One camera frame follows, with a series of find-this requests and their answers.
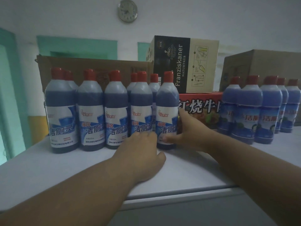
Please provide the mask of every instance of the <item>clock face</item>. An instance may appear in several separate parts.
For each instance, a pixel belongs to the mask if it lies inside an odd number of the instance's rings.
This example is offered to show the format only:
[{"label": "clock face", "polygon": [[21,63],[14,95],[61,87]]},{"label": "clock face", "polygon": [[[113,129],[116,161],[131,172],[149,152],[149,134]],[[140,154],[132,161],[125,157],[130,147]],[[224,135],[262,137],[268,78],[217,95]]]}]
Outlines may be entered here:
[{"label": "clock face", "polygon": [[138,15],[137,5],[132,0],[122,0],[118,5],[118,15],[124,22],[133,22]]}]

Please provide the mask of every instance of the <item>person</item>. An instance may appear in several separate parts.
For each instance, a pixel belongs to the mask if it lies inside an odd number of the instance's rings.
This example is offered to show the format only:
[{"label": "person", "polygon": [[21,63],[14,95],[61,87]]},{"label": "person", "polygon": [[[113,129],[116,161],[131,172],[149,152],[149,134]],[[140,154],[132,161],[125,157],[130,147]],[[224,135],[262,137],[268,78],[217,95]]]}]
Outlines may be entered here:
[{"label": "person", "polygon": [[[208,129],[183,109],[182,134],[168,143],[211,155],[279,225],[301,223],[301,168]],[[139,182],[164,165],[155,133],[134,133],[112,158],[68,178],[0,215],[0,225],[106,225]]]}]

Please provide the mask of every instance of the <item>red bottle cap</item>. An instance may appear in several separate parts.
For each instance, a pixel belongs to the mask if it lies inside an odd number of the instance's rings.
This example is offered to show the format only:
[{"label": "red bottle cap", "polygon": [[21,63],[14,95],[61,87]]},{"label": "red bottle cap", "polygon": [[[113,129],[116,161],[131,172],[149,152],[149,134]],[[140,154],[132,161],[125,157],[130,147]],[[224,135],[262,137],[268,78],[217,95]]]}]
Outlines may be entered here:
[{"label": "red bottle cap", "polygon": [[231,78],[230,85],[238,85],[239,84],[239,76],[235,76]]},{"label": "red bottle cap", "polygon": [[157,83],[158,82],[158,74],[150,74],[150,82]]},{"label": "red bottle cap", "polygon": [[69,70],[65,71],[65,80],[66,81],[73,81],[73,73]]},{"label": "red bottle cap", "polygon": [[259,75],[249,75],[246,78],[246,85],[257,85]]},{"label": "red bottle cap", "polygon": [[131,82],[136,83],[137,82],[137,73],[131,73]]},{"label": "red bottle cap", "polygon": [[96,81],[96,72],[93,69],[86,69],[84,71],[84,80],[85,81]]},{"label": "red bottle cap", "polygon": [[297,86],[299,79],[290,79],[288,80],[288,86]]},{"label": "red bottle cap", "polygon": [[121,82],[121,74],[119,70],[113,70],[109,73],[111,82]]},{"label": "red bottle cap", "polygon": [[277,85],[278,86],[284,86],[285,78],[278,78]]},{"label": "red bottle cap", "polygon": [[138,71],[137,82],[146,82],[148,75],[145,71]]},{"label": "red bottle cap", "polygon": [[164,82],[165,83],[173,83],[173,71],[165,71],[164,72]]},{"label": "red bottle cap", "polygon": [[54,80],[64,80],[65,70],[59,67],[51,68],[51,77]]},{"label": "red bottle cap", "polygon": [[264,85],[276,85],[278,76],[266,76],[263,80]]}]

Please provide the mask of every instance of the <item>right arm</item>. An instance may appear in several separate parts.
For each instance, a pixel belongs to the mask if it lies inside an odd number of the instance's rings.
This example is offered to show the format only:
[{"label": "right arm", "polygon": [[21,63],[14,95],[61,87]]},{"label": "right arm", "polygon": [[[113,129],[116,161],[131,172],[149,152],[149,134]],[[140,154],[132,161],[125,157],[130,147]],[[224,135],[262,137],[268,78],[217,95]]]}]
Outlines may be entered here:
[{"label": "right arm", "polygon": [[183,133],[168,143],[211,155],[227,175],[279,225],[301,225],[301,168],[217,133],[179,109]]}]

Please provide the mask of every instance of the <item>bottle label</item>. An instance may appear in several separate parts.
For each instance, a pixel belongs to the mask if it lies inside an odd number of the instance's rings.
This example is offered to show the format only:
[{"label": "bottle label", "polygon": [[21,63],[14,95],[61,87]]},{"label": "bottle label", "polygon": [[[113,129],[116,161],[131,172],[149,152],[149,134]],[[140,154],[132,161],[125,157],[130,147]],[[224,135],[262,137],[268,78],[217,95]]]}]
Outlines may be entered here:
[{"label": "bottle label", "polygon": [[119,146],[128,137],[128,114],[126,108],[104,107],[107,145]]},{"label": "bottle label", "polygon": [[151,132],[152,131],[153,110],[152,106],[131,106],[131,122],[134,132]]},{"label": "bottle label", "polygon": [[237,105],[232,134],[238,137],[254,138],[259,113],[260,106]]},{"label": "bottle label", "polygon": [[105,141],[103,105],[78,106],[80,139],[83,145]]},{"label": "bottle label", "polygon": [[272,139],[274,137],[279,109],[280,107],[261,107],[256,130],[257,137],[265,139]]},{"label": "bottle label", "polygon": [[300,103],[287,103],[282,119],[281,128],[292,129],[297,116]]},{"label": "bottle label", "polygon": [[76,106],[46,106],[51,147],[61,148],[78,142]]},{"label": "bottle label", "polygon": [[234,122],[236,104],[223,102],[220,110],[219,129],[229,130]]},{"label": "bottle label", "polygon": [[153,123],[152,123],[152,131],[156,131],[156,103],[153,103]]},{"label": "bottle label", "polygon": [[162,141],[167,133],[177,134],[178,123],[178,107],[162,107],[157,106],[156,111],[156,134],[158,136],[157,143],[169,145]]},{"label": "bottle label", "polygon": [[286,103],[283,103],[280,106],[280,110],[279,110],[279,114],[278,114],[278,118],[277,118],[277,123],[276,123],[276,129],[280,129],[282,119],[283,119],[283,116],[284,116],[285,106],[286,106]]}]

